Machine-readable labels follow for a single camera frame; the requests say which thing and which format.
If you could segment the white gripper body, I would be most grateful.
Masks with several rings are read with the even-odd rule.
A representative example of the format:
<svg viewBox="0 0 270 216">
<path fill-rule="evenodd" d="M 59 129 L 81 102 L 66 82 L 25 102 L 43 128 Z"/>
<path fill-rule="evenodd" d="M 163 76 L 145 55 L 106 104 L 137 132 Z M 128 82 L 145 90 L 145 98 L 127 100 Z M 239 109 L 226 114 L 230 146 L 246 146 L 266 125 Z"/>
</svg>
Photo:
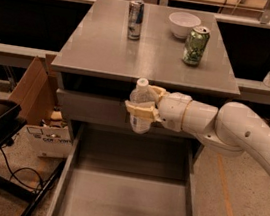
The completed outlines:
<svg viewBox="0 0 270 216">
<path fill-rule="evenodd" d="M 158 112 L 164 128 L 180 132 L 183 115 L 193 99 L 186 94 L 167 93 L 158 104 Z"/>
</svg>

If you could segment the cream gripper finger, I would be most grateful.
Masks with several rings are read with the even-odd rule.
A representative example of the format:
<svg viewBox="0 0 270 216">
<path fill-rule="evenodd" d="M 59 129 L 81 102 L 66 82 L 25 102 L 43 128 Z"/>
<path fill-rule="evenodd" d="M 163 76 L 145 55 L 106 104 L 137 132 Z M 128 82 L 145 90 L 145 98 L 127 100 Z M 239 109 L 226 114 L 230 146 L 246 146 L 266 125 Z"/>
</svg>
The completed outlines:
<svg viewBox="0 0 270 216">
<path fill-rule="evenodd" d="M 147 103 L 132 103 L 132 101 L 125 101 L 127 112 L 132 116 L 150 121 L 151 123 L 155 121 L 160 122 L 162 120 L 159 111 L 155 106 L 156 104 L 152 101 Z"/>
<path fill-rule="evenodd" d="M 160 86 L 149 85 L 148 89 L 150 93 L 153 95 L 156 104 L 158 104 L 165 95 L 167 96 L 169 94 L 169 92 L 167 92 L 166 89 Z"/>
</svg>

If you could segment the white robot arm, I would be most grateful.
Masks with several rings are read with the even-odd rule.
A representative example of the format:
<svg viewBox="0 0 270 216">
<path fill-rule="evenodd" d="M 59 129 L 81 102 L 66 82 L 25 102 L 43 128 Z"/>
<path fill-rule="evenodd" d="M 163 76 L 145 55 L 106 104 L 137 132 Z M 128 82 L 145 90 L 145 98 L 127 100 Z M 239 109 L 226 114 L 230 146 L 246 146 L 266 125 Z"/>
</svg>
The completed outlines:
<svg viewBox="0 0 270 216">
<path fill-rule="evenodd" d="M 131 117 L 190 133 L 217 153 L 232 157 L 247 152 L 270 176 L 270 127 L 240 102 L 217 108 L 151 85 L 133 90 L 125 107 Z"/>
</svg>

